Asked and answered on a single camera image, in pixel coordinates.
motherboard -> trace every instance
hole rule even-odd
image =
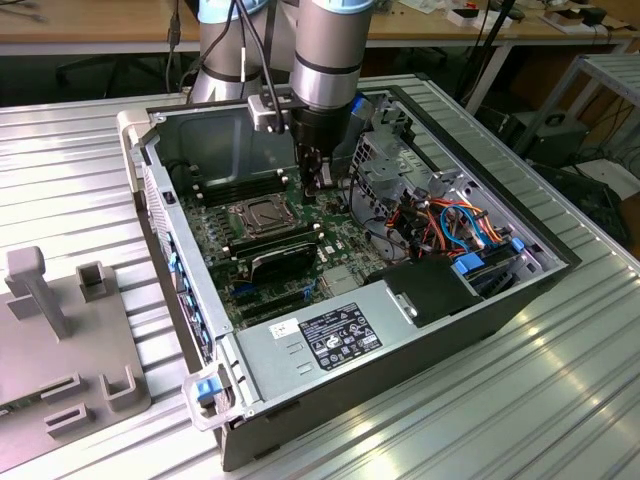
[[[209,205],[205,198],[182,200],[238,329],[355,290],[388,265],[349,214],[344,190],[321,191],[314,203],[304,204],[297,172],[279,177],[286,185],[278,193]]]

blue cable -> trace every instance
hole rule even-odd
[[[462,214],[469,219],[469,222],[471,222],[471,226],[473,227],[473,230],[476,232],[476,235],[478,235],[480,240],[482,240],[482,242],[485,245],[493,245],[493,242],[487,236],[487,234],[480,230],[480,228],[478,227],[478,224],[476,223],[475,219],[473,218],[473,215],[471,214],[471,212],[469,210],[467,210],[466,208],[461,207],[460,205],[449,205],[448,207],[445,207],[442,210],[442,212],[440,213],[440,226],[442,227],[442,232],[445,234],[445,236],[449,240],[451,240],[454,243],[457,243],[458,245],[461,245],[462,248],[464,248],[465,252],[469,252],[469,248],[464,244],[464,242],[458,240],[457,238],[455,238],[453,235],[451,235],[449,233],[449,229],[447,228],[447,224],[446,224],[446,215],[445,215],[449,208],[454,208],[454,209],[462,212]]]
[[[445,213],[446,212],[447,212],[447,209],[445,208],[440,213],[440,226],[442,227],[442,233],[444,233],[444,236],[447,237],[449,240],[451,240],[453,243],[457,243],[462,248],[464,248],[465,252],[469,253],[469,247],[467,247],[463,241],[458,240],[457,238],[455,238],[453,235],[451,235],[449,233],[449,229],[447,228],[447,220],[445,218]]]

connector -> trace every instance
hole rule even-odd
[[[180,44],[180,15],[174,12],[169,21],[169,30],[167,30],[167,43],[170,49],[174,49]]]

gray fixture base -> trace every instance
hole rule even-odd
[[[18,320],[0,295],[0,472],[151,405],[113,269],[85,268],[87,285],[80,272],[48,282],[71,333],[59,341],[37,308]]]

desk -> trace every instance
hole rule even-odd
[[[561,471],[562,478],[639,478],[640,264],[432,82],[406,75],[360,85],[390,83],[434,115],[582,264],[494,336],[223,474],[213,435],[191,426],[182,400],[187,371],[131,203],[115,128],[118,111],[184,97],[2,109],[0,255],[19,222],[28,242],[42,248],[49,278],[91,260],[113,266],[153,398],[146,412],[3,480],[539,478]],[[415,133],[436,165],[451,166],[429,135]],[[64,233],[49,235],[52,222],[64,224]]]
[[[47,23],[0,14],[0,55],[95,55],[166,52],[171,0],[38,0]],[[199,51],[199,26],[181,2],[182,40],[176,51]],[[469,99],[475,113],[511,48],[519,45],[615,44],[622,53],[639,32],[622,30],[594,36],[566,35],[540,19],[541,10],[524,9],[521,23],[498,35],[498,46]],[[425,15],[396,3],[392,13],[375,15],[367,47],[471,46],[478,30],[454,25],[442,11]]]

